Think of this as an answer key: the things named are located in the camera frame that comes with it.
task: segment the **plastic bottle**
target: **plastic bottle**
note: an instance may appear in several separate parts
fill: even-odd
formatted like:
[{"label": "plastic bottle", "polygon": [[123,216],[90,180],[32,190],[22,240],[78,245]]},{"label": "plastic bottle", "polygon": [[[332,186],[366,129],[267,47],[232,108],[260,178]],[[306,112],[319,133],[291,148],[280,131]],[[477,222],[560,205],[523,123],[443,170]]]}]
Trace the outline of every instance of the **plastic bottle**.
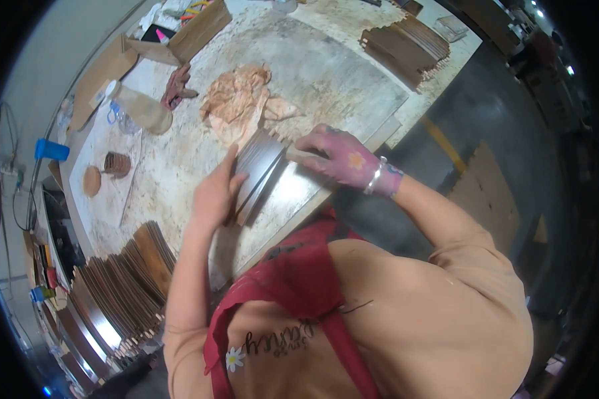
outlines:
[{"label": "plastic bottle", "polygon": [[298,4],[295,0],[273,0],[273,10],[289,14],[295,11]]},{"label": "plastic bottle", "polygon": [[111,111],[109,111],[109,114],[106,116],[106,120],[110,124],[117,122],[122,134],[133,136],[142,130],[141,127],[133,122],[133,119],[128,116],[125,111],[120,109],[120,104],[116,103],[114,100],[111,100],[109,107],[111,107]]},{"label": "plastic bottle", "polygon": [[155,135],[166,132],[173,123],[173,113],[169,109],[146,94],[125,87],[117,80],[112,81],[104,93],[118,103],[133,122]]}]

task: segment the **beige shirt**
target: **beige shirt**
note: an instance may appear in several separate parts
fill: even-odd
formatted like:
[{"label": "beige shirt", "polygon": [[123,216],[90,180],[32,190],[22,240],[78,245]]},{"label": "beige shirt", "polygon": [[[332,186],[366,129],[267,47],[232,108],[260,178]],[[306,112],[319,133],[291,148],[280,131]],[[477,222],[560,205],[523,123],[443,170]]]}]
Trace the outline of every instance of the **beige shirt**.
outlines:
[{"label": "beige shirt", "polygon": [[[437,248],[429,262],[359,240],[328,248],[347,301],[344,320],[383,397],[515,393],[532,357],[532,326],[524,287],[486,231]],[[171,398],[213,397],[202,357],[207,330],[167,326]],[[237,311],[227,367],[237,398],[359,397],[319,325],[292,319],[274,303]]]}]

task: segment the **stained work table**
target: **stained work table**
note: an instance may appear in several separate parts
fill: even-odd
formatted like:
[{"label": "stained work table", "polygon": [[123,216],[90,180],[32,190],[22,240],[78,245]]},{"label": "stained work table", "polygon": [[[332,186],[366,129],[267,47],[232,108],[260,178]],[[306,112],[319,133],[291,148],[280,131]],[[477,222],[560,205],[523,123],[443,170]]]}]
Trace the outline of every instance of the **stained work table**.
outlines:
[{"label": "stained work table", "polygon": [[[418,20],[432,27],[451,13],[432,0],[419,0]],[[378,8],[359,0],[308,0],[295,12],[272,15],[268,2],[226,0],[233,20],[190,61],[187,87],[204,94],[224,71],[247,63],[266,62],[272,69],[272,94],[298,105],[305,117],[279,123],[279,130],[297,137],[323,122],[348,130],[376,150],[394,147],[441,95],[477,50],[481,40],[472,32],[450,44],[448,63],[432,80],[413,92],[386,68],[363,52],[364,29],[390,25],[404,13],[384,2]],[[163,94],[174,66],[140,59],[122,80],[128,87],[155,99]],[[80,207],[76,190],[65,190],[69,211],[86,256],[119,253],[145,221],[156,220],[171,250],[178,254],[182,231],[192,209],[193,190],[215,168],[226,148],[212,129],[199,121],[202,95],[184,100],[174,111],[169,131],[144,133],[140,163],[119,228],[102,222]],[[87,127],[70,135],[70,158],[61,164],[65,188],[90,134],[109,129],[108,104],[91,117]],[[334,187],[290,163],[250,225],[221,228],[209,254],[211,288],[219,289],[232,276],[253,266],[263,252],[277,244],[327,198]]]}]

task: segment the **orange flower print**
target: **orange flower print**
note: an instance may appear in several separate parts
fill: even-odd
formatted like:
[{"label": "orange flower print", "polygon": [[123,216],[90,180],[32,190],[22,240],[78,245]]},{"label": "orange flower print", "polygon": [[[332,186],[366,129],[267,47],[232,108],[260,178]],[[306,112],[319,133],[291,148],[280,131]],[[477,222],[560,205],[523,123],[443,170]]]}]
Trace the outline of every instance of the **orange flower print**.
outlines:
[{"label": "orange flower print", "polygon": [[356,151],[354,153],[348,154],[348,167],[351,169],[357,169],[358,171],[366,164],[366,160],[364,157]]}]

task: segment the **blue plastic cup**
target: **blue plastic cup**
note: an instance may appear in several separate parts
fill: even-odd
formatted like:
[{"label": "blue plastic cup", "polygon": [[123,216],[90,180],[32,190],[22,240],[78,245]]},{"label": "blue plastic cup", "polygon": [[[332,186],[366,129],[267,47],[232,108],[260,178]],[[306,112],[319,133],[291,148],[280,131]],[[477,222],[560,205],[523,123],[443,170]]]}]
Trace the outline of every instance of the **blue plastic cup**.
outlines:
[{"label": "blue plastic cup", "polygon": [[36,159],[51,158],[58,161],[66,161],[69,157],[69,148],[62,144],[54,143],[47,139],[38,139],[36,141]]}]

